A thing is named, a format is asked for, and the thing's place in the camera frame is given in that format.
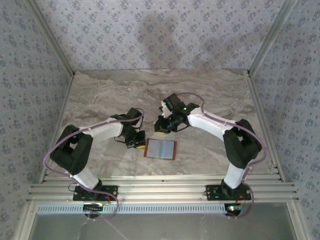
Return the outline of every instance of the black bracket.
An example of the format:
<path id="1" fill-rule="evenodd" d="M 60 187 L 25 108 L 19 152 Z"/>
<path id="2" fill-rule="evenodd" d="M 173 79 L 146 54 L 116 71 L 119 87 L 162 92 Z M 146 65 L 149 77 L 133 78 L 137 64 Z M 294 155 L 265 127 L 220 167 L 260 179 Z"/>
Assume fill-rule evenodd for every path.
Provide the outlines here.
<path id="1" fill-rule="evenodd" d="M 118 186 L 116 185 L 102 185 L 101 192 L 107 192 L 109 194 L 113 194 L 116 197 L 118 196 Z M 73 201 L 92 201 L 92 193 L 84 190 L 80 186 L 76 186 L 73 193 Z M 105 194 L 97 194 L 96 198 L 94 199 L 97 202 L 115 202 L 116 200 L 113 197 L 108 197 Z"/>
<path id="2" fill-rule="evenodd" d="M 206 196 L 208 201 L 237 201 L 243 200 L 239 198 L 242 195 L 245 200 L 251 200 L 250 189 L 241 184 L 236 188 L 236 192 L 231 196 L 226 196 L 222 191 L 222 186 L 220 185 L 206 185 L 203 194 Z"/>

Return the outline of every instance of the marble tabletop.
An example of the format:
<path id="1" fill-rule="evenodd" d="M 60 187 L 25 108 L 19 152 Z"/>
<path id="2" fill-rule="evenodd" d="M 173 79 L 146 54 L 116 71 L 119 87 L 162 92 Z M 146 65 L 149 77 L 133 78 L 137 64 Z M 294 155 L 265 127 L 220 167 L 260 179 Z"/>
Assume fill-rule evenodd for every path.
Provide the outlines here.
<path id="1" fill-rule="evenodd" d="M 144 157 L 143 149 L 127 149 L 108 139 L 92 146 L 88 166 L 99 176 L 224 174 L 229 161 L 224 143 L 194 127 L 178 133 L 154 133 L 160 101 L 172 93 L 194 92 L 205 100 L 206 111 L 230 120 L 248 120 L 262 135 L 246 78 L 236 69 L 97 70 L 76 72 L 66 103 L 60 132 L 70 124 L 89 126 L 131 107 L 145 111 L 143 129 L 147 138 L 177 141 L 175 160 Z M 194 96 L 181 96 L 188 104 L 199 104 Z M 268 173 L 268 157 L 251 170 Z"/>

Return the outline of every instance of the wall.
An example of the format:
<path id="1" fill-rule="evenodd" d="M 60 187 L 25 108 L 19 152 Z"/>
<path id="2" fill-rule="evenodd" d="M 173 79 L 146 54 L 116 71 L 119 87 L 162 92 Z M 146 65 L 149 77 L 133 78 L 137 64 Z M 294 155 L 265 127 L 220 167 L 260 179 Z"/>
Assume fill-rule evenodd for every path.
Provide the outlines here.
<path id="1" fill-rule="evenodd" d="M 248 69 L 282 0 L 36 0 L 74 70 Z"/>
<path id="2" fill-rule="evenodd" d="M 254 79 L 284 170 L 320 239 L 320 3 L 291 12 Z"/>
<path id="3" fill-rule="evenodd" d="M 0 1 L 0 239 L 39 180 L 69 79 L 23 0 Z"/>

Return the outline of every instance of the enclosure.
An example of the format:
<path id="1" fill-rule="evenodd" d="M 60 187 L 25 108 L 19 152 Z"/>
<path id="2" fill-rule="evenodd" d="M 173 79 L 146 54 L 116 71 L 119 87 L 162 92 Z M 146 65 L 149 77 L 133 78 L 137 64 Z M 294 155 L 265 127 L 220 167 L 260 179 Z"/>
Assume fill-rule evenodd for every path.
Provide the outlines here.
<path id="1" fill-rule="evenodd" d="M 1 239 L 320 238 L 320 3 L 15 0 L 0 6 L 1 181 L 9 183 L 1 190 Z M 254 193 L 246 218 L 228 219 L 222 213 L 230 201 L 204 195 L 228 169 L 220 139 L 195 127 L 155 133 L 161 101 L 175 92 L 199 94 L 206 111 L 246 119 L 263 138 L 267 158 L 246 178 Z M 176 158 L 146 158 L 142 149 L 113 139 L 94 144 L 87 166 L 104 185 L 118 187 L 120 209 L 109 223 L 87 221 L 89 202 L 73 201 L 72 181 L 43 168 L 42 158 L 67 125 L 90 126 L 131 107 L 145 111 L 147 138 L 177 141 Z M 114 211 L 114 203 L 103 204 L 104 214 Z"/>

